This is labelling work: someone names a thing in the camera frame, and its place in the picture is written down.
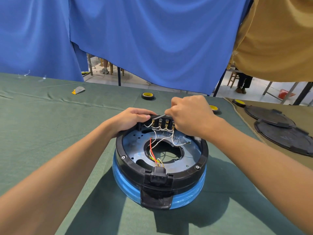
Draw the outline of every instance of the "black pants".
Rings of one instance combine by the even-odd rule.
[[[239,81],[238,81],[237,87],[249,88],[251,81],[252,81],[252,77],[244,73],[238,73],[238,75],[239,75]]]

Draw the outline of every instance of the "yellow curtain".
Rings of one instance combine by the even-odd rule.
[[[268,81],[313,81],[313,0],[254,0],[229,63]]]

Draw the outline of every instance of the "red wire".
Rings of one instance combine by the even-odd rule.
[[[151,154],[154,158],[154,161],[157,163],[157,160],[156,160],[156,157],[154,156],[153,152],[152,152],[152,147],[151,147],[151,138],[150,138],[150,151],[151,151]]]

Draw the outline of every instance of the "forearm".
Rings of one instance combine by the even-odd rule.
[[[313,234],[313,171],[220,119],[206,135],[289,220]]]
[[[0,198],[0,234],[54,234],[115,131],[102,123]]]

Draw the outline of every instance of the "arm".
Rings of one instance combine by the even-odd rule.
[[[129,108],[103,122],[0,197],[0,234],[55,234],[109,141],[148,114]]]
[[[172,99],[177,130],[214,144],[291,222],[313,234],[313,171],[213,114],[202,96]]]

